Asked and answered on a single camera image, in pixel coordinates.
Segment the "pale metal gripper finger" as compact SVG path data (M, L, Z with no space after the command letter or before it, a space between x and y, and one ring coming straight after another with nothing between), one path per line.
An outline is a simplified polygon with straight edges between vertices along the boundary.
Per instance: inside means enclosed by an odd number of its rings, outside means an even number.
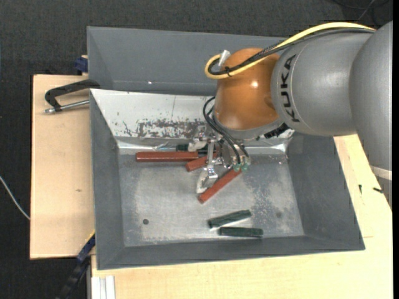
M202 194L208 189L208 175L204 172L201 172L199 178L196 182L196 193Z
M214 166L206 168L205 187L210 188L218 180Z

